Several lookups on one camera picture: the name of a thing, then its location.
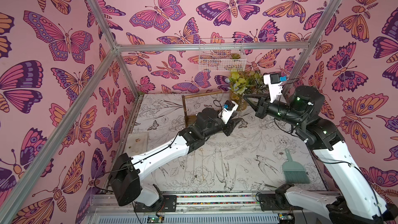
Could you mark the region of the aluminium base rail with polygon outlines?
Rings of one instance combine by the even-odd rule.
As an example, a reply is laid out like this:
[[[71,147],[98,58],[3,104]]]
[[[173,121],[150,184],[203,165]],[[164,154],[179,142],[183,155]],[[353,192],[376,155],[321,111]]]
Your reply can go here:
[[[93,197],[85,224],[329,224],[330,220],[299,207],[281,209],[261,203],[262,192],[165,193],[156,212],[145,206],[119,206],[112,195]]]

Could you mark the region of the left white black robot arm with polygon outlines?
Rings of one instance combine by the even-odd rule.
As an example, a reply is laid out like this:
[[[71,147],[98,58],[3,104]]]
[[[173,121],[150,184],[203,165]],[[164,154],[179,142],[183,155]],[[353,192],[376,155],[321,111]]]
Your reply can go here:
[[[186,156],[201,148],[208,139],[218,133],[230,136],[242,118],[232,118],[232,110],[217,112],[206,108],[197,114],[196,121],[179,131],[169,142],[139,155],[121,154],[108,177],[119,206],[133,202],[148,207],[161,205],[163,199],[158,187],[144,184],[153,171],[170,161]]]

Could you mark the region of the glass vase with plants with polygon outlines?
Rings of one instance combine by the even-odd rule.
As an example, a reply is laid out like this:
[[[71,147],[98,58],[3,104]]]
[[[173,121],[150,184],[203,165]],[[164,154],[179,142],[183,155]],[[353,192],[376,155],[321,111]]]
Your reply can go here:
[[[228,80],[230,99],[238,104],[238,111],[243,111],[247,107],[243,96],[269,93],[268,86],[264,83],[263,75],[260,72],[232,72]]]

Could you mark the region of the green brush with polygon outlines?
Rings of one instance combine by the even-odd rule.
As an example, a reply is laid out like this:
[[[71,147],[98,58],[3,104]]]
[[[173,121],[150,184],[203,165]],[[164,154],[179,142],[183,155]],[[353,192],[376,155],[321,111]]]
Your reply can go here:
[[[289,149],[285,149],[287,161],[283,163],[282,169],[286,183],[309,184],[310,179],[303,165],[293,160]]]

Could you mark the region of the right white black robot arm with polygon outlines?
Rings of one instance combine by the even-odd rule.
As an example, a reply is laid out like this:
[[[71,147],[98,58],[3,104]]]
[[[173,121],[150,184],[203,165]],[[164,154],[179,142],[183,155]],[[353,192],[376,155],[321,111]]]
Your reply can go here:
[[[383,224],[397,218],[398,207],[387,203],[370,185],[336,125],[319,116],[324,95],[317,89],[299,86],[288,103],[266,94],[248,94],[244,100],[256,117],[271,116],[294,127],[308,150],[326,166],[341,193],[333,198],[286,183],[279,190],[291,206],[323,216],[334,224]]]

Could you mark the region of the wooden jewelry display stand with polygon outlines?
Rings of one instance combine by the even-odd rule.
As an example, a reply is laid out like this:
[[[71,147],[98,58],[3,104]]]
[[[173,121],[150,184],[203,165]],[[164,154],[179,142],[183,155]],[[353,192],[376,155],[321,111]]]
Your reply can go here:
[[[183,94],[182,106],[184,112],[185,127],[193,124],[196,121],[197,114],[205,108],[211,108],[216,111],[221,111],[221,101],[224,97],[222,90],[208,91],[197,94]]]

